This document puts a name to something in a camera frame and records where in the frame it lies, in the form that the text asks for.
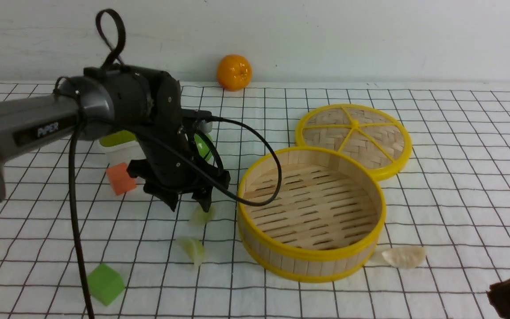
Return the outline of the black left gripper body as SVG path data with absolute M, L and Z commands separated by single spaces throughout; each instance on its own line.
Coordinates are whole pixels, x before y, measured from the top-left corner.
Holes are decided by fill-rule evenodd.
M 229 172 L 217 152 L 216 165 L 200 155 L 196 137 L 211 131 L 211 113 L 184 109 L 182 87 L 167 71 L 148 76 L 153 105 L 148 118 L 136 126 L 136 139 L 145 159 L 131 161 L 130 175 L 144 180 L 144 192 L 151 195 L 210 195 L 219 185 L 229 186 Z

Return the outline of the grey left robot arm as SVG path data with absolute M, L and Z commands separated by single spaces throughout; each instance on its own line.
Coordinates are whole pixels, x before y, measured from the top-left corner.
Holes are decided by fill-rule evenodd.
M 50 95 L 0 102 L 0 202 L 6 198 L 6 162 L 71 135 L 97 140 L 127 127 L 144 153 L 127 173 L 145 181 L 144 192 L 174 210 L 180 194 L 192 193 L 204 210 L 218 184 L 229 186 L 229 172 L 213 166 L 196 150 L 195 133 L 211 130 L 208 111 L 183 109 L 181 87 L 170 73 L 147 67 L 109 70 L 87 67 Z

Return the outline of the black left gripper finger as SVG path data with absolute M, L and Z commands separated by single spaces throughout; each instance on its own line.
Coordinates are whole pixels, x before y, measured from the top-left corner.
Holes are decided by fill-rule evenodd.
M 160 200 L 164 202 L 164 204 L 166 204 L 172 212 L 175 212 L 178 207 L 180 192 L 160 191 L 158 193 L 158 198 L 160 198 Z
M 207 186 L 193 191 L 192 198 L 200 205 L 205 213 L 210 212 L 213 187 Z

